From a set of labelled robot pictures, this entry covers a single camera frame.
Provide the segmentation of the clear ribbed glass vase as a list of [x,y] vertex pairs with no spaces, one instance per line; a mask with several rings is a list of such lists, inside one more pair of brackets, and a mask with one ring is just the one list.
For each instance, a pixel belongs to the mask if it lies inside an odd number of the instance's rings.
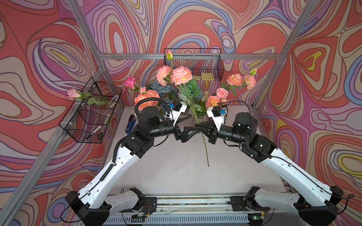
[[194,115],[195,124],[207,121],[207,115]]

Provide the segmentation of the light pink rose stem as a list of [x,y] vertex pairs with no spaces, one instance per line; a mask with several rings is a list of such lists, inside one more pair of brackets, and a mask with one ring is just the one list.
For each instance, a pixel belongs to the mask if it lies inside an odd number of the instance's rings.
[[89,92],[80,92],[76,89],[69,89],[67,91],[68,98],[71,100],[86,100],[87,105],[96,105],[96,106],[106,106],[114,107],[117,104],[117,100],[119,98],[118,95],[113,96],[111,99],[106,96],[97,96],[93,95]]

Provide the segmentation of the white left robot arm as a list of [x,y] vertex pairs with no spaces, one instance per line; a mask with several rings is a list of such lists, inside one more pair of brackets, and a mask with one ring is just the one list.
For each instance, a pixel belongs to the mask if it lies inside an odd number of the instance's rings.
[[156,137],[173,134],[184,143],[198,132],[209,133],[201,126],[180,130],[177,122],[186,108],[184,102],[171,107],[160,98],[146,98],[136,104],[138,124],[117,142],[111,161],[88,185],[66,196],[69,207],[84,225],[101,226],[112,213],[141,206],[144,196],[136,188],[121,196],[107,195],[124,173],[154,147]]

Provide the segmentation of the pink peony flower branch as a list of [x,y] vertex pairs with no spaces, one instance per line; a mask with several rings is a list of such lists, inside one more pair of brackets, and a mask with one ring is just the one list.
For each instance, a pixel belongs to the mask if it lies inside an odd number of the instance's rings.
[[191,70],[185,66],[175,68],[173,52],[170,49],[166,50],[165,57],[170,65],[162,66],[158,70],[156,74],[158,83],[162,86],[174,85],[179,91],[179,98],[187,104],[193,115],[205,115],[206,110],[199,104],[203,92],[193,78]]

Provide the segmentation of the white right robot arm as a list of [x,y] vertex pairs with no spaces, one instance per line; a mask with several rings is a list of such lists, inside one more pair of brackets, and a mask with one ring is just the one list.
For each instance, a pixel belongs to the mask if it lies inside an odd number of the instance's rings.
[[328,226],[343,213],[337,204],[355,197],[354,194],[344,196],[338,186],[329,186],[311,176],[270,139],[257,134],[258,121],[250,113],[238,113],[232,126],[225,125],[227,113],[224,110],[210,113],[209,117],[210,121],[197,123],[196,127],[210,143],[215,144],[218,139],[235,143],[241,152],[277,173],[297,191],[291,195],[253,186],[245,197],[247,203],[294,213],[310,226]]

